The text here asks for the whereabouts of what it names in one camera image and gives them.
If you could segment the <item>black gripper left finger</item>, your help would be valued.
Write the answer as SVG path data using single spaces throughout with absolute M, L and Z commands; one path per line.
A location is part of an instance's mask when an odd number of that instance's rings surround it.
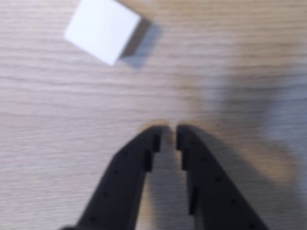
M 114 155 L 81 217 L 65 230 L 135 229 L 145 177 L 161 149 L 163 129 L 145 129 Z

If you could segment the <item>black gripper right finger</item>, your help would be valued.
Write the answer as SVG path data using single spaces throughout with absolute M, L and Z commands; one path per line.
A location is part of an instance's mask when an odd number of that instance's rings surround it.
M 177 126 L 176 148 L 187 176 L 189 214 L 195 229 L 267 229 L 194 127 Z

